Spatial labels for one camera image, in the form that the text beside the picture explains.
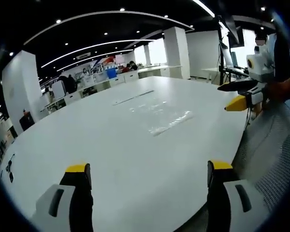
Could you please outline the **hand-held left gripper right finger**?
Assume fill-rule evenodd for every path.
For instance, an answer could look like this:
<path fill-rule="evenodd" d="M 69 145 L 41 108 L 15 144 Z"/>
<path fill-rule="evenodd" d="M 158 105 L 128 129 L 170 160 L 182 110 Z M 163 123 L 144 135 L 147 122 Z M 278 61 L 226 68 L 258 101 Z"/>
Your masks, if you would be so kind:
<path fill-rule="evenodd" d="M 252 202 L 232 165 L 220 160 L 207 163 L 208 232 L 255 232 Z"/>

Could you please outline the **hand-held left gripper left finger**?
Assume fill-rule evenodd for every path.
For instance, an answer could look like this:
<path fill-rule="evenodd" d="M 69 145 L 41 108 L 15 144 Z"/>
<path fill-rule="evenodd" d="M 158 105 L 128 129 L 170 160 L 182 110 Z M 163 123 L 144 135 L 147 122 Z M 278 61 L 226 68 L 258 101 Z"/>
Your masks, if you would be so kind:
<path fill-rule="evenodd" d="M 36 202 L 33 225 L 41 232 L 92 232 L 90 164 L 68 167 Z"/>

